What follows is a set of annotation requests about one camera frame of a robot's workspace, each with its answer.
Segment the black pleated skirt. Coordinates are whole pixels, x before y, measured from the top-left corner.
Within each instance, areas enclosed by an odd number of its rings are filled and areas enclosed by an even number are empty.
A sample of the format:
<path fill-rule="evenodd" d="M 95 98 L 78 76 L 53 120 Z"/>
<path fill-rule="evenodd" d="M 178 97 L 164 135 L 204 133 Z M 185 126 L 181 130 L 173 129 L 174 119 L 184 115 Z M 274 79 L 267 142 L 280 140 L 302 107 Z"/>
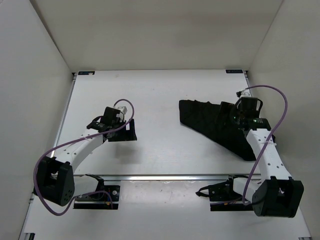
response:
<path fill-rule="evenodd" d="M 178 107 L 181 124 L 204 135 L 247 162 L 256 160 L 254 151 L 246 140 L 249 131 L 271 130 L 270 124 L 265 118 L 254 118 L 249 121 L 248 130 L 240 129 L 231 123 L 231 112 L 230 122 L 226 125 L 218 125 L 217 116 L 220 104 L 180 100 Z"/>

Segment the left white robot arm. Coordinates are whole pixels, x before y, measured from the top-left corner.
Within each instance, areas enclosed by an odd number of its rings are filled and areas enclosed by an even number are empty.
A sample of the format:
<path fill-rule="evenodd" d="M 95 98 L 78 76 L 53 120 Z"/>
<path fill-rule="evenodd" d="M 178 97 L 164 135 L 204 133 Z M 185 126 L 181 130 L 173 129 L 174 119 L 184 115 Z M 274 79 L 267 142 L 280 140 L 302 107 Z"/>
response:
<path fill-rule="evenodd" d="M 106 107 L 104 114 L 94 118 L 87 126 L 80 141 L 62 146 L 54 157 L 45 155 L 35 167 L 34 194 L 61 207 L 74 197 L 90 195 L 95 201 L 106 196 L 103 179 L 87 173 L 75 177 L 80 164 L 105 142 L 135 141 L 135 122 L 125 119 L 125 106 Z"/>

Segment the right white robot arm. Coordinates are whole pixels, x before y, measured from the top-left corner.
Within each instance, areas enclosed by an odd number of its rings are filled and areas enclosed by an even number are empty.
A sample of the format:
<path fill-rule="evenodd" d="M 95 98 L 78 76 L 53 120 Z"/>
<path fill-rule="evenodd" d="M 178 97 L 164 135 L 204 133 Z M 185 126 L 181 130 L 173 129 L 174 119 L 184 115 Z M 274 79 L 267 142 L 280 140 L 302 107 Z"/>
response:
<path fill-rule="evenodd" d="M 216 118 L 220 130 L 239 132 L 249 144 L 260 171 L 260 182 L 248 177 L 236 177 L 224 187 L 229 200 L 238 197 L 252 206 L 259 217 L 293 218 L 298 210 L 304 186 L 293 179 L 285 168 L 273 140 L 267 119 L 260 117 L 263 102 L 243 96 L 235 104 L 221 102 Z"/>

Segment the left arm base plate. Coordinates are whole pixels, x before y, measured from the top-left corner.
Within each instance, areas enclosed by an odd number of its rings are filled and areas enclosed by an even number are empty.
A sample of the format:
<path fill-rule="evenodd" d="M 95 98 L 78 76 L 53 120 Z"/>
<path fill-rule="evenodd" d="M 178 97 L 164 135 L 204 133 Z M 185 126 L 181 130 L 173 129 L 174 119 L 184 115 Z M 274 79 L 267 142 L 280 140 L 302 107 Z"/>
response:
<path fill-rule="evenodd" d="M 120 185 L 104 185 L 106 193 L 97 193 L 83 197 L 77 197 L 73 203 L 76 210 L 117 210 L 120 200 Z"/>

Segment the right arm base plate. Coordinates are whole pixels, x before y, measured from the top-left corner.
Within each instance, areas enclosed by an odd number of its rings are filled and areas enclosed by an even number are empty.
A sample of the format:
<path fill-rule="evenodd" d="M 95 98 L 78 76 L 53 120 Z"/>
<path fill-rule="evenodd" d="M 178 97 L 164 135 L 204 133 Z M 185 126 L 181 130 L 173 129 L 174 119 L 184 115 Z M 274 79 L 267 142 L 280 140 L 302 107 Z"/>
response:
<path fill-rule="evenodd" d="M 251 204 L 244 205 L 241 202 L 242 196 L 233 191 L 233 185 L 229 180 L 201 187 L 195 194 L 198 197 L 209 198 L 211 212 L 253 211 Z"/>

